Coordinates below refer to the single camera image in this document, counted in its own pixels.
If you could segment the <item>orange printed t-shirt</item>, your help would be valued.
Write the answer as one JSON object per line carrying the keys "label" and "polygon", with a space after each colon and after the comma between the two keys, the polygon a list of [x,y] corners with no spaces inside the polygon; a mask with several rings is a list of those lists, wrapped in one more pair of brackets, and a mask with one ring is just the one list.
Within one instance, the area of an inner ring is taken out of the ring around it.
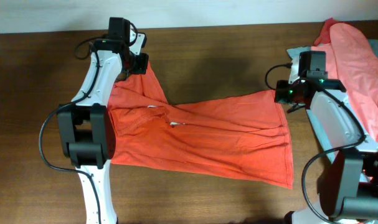
{"label": "orange printed t-shirt", "polygon": [[293,186],[288,122],[272,90],[170,105],[155,73],[113,84],[112,163]]}

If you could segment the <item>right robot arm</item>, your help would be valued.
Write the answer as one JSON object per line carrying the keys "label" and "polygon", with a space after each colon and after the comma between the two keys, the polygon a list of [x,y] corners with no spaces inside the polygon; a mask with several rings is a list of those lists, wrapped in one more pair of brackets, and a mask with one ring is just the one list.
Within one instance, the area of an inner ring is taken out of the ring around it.
{"label": "right robot arm", "polygon": [[[285,223],[378,221],[378,143],[355,115],[348,90],[340,80],[328,78],[323,51],[302,52],[287,66],[291,75],[277,82],[275,102],[289,105],[289,113],[306,110],[323,150],[301,174],[307,208],[288,212]],[[317,181],[318,201],[311,203],[306,174],[324,156],[333,161]]]}

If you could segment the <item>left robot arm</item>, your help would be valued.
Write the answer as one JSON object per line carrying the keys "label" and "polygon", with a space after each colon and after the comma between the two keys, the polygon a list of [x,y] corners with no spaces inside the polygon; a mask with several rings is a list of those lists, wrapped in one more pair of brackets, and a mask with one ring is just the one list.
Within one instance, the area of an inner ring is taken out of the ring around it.
{"label": "left robot arm", "polygon": [[90,68],[71,104],[57,112],[57,122],[63,153],[80,178],[86,222],[116,224],[110,187],[116,139],[107,105],[119,75],[146,73],[146,36],[129,20],[112,17],[107,34],[88,44]]}

